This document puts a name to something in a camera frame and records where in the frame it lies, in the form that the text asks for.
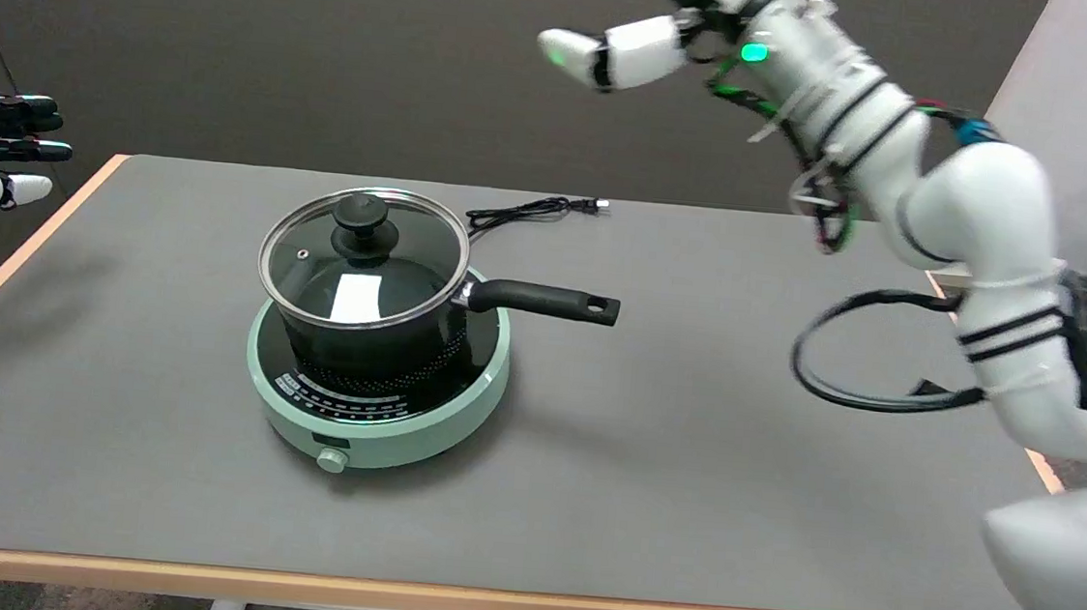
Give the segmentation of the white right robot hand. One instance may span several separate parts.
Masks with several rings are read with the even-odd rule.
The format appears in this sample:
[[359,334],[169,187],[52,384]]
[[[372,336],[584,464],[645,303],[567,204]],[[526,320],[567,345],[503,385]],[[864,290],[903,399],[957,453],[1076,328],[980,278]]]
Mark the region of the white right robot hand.
[[765,61],[769,46],[747,40],[757,14],[776,0],[670,0],[672,14],[628,22],[599,34],[567,28],[539,32],[541,54],[601,94],[645,86],[687,64]]

